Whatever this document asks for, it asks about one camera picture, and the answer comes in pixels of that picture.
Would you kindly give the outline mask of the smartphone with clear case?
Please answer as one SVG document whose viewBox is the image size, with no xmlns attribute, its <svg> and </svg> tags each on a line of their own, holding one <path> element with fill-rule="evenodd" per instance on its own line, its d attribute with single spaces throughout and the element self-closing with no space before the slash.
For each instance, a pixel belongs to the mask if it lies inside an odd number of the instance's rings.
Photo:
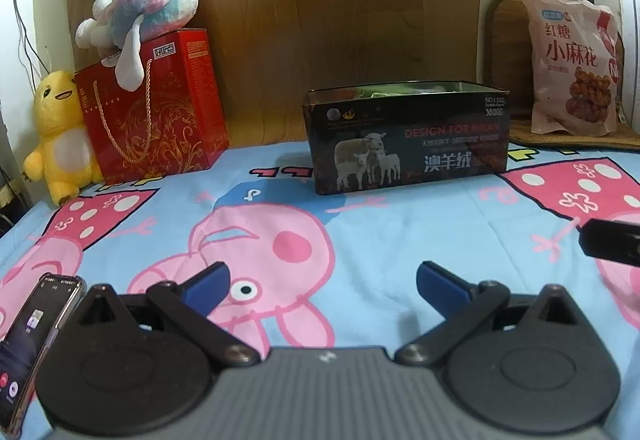
<svg viewBox="0 0 640 440">
<path fill-rule="evenodd" d="M 43 358 L 86 293 L 79 277 L 46 273 L 36 283 L 1 341 L 1 432 L 17 439 Z"/>
</svg>

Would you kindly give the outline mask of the pink fried dough snack bag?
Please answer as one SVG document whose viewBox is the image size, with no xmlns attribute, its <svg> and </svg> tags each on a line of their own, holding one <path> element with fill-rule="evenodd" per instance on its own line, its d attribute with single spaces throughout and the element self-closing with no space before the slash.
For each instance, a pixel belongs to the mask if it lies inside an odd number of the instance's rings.
<svg viewBox="0 0 640 440">
<path fill-rule="evenodd" d="M 613 133 L 620 75 L 611 8 L 586 0 L 521 1 L 533 45 L 532 132 Z"/>
</svg>

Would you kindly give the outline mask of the blue cartoon pig blanket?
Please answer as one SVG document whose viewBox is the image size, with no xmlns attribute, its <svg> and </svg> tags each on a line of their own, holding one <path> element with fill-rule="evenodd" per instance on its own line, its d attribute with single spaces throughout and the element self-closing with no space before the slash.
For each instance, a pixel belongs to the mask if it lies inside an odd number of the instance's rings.
<svg viewBox="0 0 640 440">
<path fill-rule="evenodd" d="M 212 320 L 258 352 L 395 350 L 439 322 L 416 290 L 416 270 L 432 260 L 519 294 L 565 286 L 623 377 L 608 430 L 634 439 L 639 272 L 582 252 L 593 218 L 638 221 L 637 154 L 511 145 L 502 175 L 320 195 L 303 143 L 230 150 L 207 171 L 36 204 L 1 240 L 1 324 L 44 272 L 141 293 L 222 261 L 230 293 Z"/>
</svg>

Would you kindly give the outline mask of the red gift bag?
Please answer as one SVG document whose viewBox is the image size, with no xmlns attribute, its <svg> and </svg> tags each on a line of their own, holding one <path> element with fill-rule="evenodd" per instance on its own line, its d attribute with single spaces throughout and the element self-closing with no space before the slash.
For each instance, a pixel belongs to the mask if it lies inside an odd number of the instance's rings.
<svg viewBox="0 0 640 440">
<path fill-rule="evenodd" d="M 207 32 L 181 29 L 142 45 L 134 92 L 96 63 L 75 74 L 96 160 L 107 183 L 212 167 L 229 147 Z"/>
</svg>

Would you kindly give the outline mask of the pink white plush toy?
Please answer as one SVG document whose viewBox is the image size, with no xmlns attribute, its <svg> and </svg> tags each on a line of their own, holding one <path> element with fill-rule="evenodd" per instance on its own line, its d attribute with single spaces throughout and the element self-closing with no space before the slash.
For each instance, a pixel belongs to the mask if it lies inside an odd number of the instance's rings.
<svg viewBox="0 0 640 440">
<path fill-rule="evenodd" d="M 138 89 L 145 75 L 141 45 L 183 28 L 198 10 L 198 0 L 95 0 L 92 16 L 76 29 L 76 45 L 101 52 L 119 49 L 115 64 L 118 86 Z"/>
</svg>

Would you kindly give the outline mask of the black green tin box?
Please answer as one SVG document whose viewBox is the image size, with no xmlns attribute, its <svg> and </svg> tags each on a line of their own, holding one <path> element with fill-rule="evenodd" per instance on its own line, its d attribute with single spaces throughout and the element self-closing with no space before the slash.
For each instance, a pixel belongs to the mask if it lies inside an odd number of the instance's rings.
<svg viewBox="0 0 640 440">
<path fill-rule="evenodd" d="M 314 89 L 303 102 L 320 194 L 502 173 L 510 95 L 465 81 Z"/>
</svg>

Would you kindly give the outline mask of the yellow plush chick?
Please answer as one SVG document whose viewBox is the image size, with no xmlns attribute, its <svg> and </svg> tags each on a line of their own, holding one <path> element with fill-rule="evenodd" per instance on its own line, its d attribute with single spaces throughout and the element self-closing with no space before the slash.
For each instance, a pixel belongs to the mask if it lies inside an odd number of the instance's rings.
<svg viewBox="0 0 640 440">
<path fill-rule="evenodd" d="M 23 173 L 30 181 L 44 180 L 54 205 L 103 180 L 73 73 L 58 70 L 43 78 L 32 113 L 38 145 L 26 156 Z"/>
</svg>

